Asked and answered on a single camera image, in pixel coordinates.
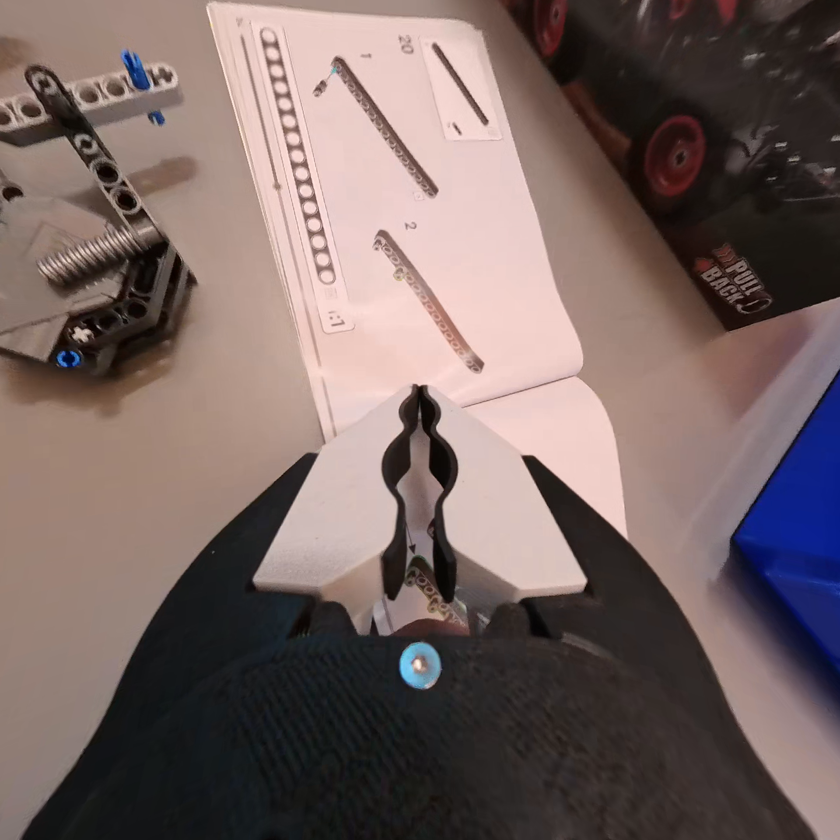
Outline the blue plastic bin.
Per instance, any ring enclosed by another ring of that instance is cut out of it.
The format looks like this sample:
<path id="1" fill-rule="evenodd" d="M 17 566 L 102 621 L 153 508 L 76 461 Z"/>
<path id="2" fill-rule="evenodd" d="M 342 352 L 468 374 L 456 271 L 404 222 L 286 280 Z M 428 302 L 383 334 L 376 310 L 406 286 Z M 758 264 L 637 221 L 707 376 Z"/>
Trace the blue plastic bin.
<path id="1" fill-rule="evenodd" d="M 731 536 L 747 572 L 839 669 L 839 375 Z"/>

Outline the partly built toy brick model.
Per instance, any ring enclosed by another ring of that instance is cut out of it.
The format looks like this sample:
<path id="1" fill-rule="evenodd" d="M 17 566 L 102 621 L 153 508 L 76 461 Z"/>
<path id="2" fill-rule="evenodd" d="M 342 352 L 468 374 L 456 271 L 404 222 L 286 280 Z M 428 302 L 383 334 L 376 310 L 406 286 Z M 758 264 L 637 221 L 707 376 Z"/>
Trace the partly built toy brick model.
<path id="1" fill-rule="evenodd" d="M 98 134 L 140 115 L 162 126 L 162 109 L 182 101 L 178 76 L 130 50 L 121 61 L 70 83 L 30 65 L 28 90 L 2 99 L 2 144 L 67 140 L 111 214 L 28 194 L 2 172 L 2 356 L 108 375 L 169 340 L 196 283 Z"/>

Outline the white instruction booklet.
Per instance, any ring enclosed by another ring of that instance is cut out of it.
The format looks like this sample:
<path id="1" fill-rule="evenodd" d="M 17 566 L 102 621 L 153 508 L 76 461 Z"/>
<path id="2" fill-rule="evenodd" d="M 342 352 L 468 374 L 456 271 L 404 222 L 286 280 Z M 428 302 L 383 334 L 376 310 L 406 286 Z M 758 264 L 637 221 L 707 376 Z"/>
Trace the white instruction booklet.
<path id="1" fill-rule="evenodd" d="M 486 39 L 451 17 L 207 6 L 323 439 L 429 384 L 627 534 Z"/>

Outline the black toy set box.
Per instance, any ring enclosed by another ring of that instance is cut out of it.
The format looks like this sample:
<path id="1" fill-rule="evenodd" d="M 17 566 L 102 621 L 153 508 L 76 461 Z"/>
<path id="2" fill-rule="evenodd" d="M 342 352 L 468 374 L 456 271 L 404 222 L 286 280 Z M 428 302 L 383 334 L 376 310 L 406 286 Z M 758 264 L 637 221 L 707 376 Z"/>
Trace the black toy set box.
<path id="1" fill-rule="evenodd" d="M 838 1 L 500 4 L 727 330 L 838 299 Z"/>

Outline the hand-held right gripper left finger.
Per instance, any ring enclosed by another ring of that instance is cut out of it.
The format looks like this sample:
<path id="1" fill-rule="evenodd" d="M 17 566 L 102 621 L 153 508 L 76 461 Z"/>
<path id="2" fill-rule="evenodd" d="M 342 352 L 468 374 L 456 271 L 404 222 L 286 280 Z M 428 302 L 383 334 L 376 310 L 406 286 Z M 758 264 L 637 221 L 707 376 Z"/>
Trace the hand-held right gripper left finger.
<path id="1" fill-rule="evenodd" d="M 356 630 L 406 572 L 406 503 L 419 387 L 408 385 L 321 447 L 254 577 L 260 592 L 341 604 Z"/>

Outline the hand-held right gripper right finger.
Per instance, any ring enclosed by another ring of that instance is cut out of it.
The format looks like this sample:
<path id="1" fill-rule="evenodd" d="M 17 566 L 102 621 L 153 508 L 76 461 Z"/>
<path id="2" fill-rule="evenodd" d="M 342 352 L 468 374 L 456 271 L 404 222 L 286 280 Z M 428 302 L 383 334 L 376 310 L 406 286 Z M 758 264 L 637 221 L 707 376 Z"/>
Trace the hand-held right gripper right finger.
<path id="1" fill-rule="evenodd" d="M 586 575 L 527 460 L 429 385 L 420 387 L 420 421 L 428 469 L 440 488 L 431 524 L 442 601 L 477 595 L 492 611 L 583 593 Z"/>

